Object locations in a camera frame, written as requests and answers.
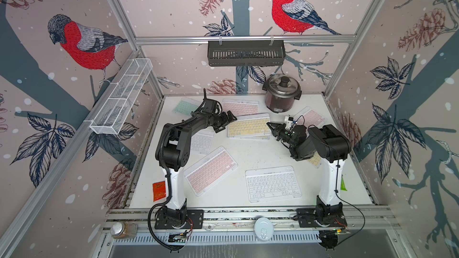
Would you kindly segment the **pink keyboard front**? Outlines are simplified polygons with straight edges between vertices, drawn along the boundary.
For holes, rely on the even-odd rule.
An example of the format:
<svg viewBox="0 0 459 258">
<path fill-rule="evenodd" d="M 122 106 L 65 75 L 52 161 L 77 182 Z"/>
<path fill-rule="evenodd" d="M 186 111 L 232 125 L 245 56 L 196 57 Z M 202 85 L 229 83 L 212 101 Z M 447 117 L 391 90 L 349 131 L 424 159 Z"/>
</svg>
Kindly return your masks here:
<svg viewBox="0 0 459 258">
<path fill-rule="evenodd" d="M 238 166 L 228 151 L 220 146 L 186 169 L 184 176 L 195 196 L 200 197 L 225 179 Z"/>
</svg>

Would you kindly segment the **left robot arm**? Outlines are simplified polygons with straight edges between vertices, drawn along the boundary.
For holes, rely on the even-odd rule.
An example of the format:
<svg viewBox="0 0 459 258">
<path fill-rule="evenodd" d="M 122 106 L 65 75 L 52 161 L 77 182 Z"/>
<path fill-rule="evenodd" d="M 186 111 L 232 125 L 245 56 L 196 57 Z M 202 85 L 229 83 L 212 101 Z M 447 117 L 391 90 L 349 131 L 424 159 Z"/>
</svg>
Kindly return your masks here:
<svg viewBox="0 0 459 258">
<path fill-rule="evenodd" d="M 232 112 L 223 112 L 218 105 L 210 108 L 201 106 L 191 113 L 190 118 L 163 127 L 155 152 L 155 159 L 163 168 L 166 178 L 166 201 L 156 205 L 160 209 L 159 216 L 180 225 L 185 223 L 187 207 L 182 168 L 191 155 L 191 139 L 208 127 L 218 133 L 235 121 L 237 118 Z"/>
</svg>

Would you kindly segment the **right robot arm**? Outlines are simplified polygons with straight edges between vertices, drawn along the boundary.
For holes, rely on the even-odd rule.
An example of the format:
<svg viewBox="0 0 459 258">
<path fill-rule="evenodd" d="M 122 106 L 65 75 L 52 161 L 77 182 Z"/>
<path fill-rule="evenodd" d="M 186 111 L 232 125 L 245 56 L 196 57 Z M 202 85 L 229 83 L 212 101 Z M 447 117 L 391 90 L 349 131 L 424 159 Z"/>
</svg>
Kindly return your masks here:
<svg viewBox="0 0 459 258">
<path fill-rule="evenodd" d="M 287 145 L 290 157 L 295 161 L 309 160 L 318 154 L 324 163 L 322 185 L 314 211 L 315 221 L 320 225 L 329 225 L 342 217 L 344 201 L 339 192 L 345 160 L 351 151 L 348 138 L 331 124 L 322 128 L 296 125 L 290 130 L 285 123 L 267 123 L 267 126 L 277 141 Z"/>
</svg>

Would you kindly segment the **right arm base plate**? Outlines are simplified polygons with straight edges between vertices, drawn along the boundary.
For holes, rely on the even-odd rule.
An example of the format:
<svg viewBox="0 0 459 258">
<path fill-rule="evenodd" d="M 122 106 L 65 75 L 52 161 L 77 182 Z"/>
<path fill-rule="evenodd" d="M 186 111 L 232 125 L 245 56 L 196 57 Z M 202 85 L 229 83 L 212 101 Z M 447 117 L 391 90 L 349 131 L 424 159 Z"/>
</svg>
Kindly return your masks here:
<svg viewBox="0 0 459 258">
<path fill-rule="evenodd" d="M 343 213 L 343 205 L 332 205 L 319 207 L 297 209 L 294 220 L 298 221 L 301 228 L 345 228 L 348 226 Z"/>
</svg>

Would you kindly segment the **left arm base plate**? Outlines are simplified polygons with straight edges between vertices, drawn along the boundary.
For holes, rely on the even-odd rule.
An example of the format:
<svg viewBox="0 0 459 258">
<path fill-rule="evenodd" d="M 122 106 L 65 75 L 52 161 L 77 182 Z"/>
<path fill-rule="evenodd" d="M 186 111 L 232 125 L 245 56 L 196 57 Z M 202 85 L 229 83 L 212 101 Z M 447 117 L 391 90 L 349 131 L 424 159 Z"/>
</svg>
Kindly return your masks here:
<svg viewBox="0 0 459 258">
<path fill-rule="evenodd" d="M 162 207 L 155 216 L 154 229 L 202 229 L 203 210 L 173 210 Z"/>
</svg>

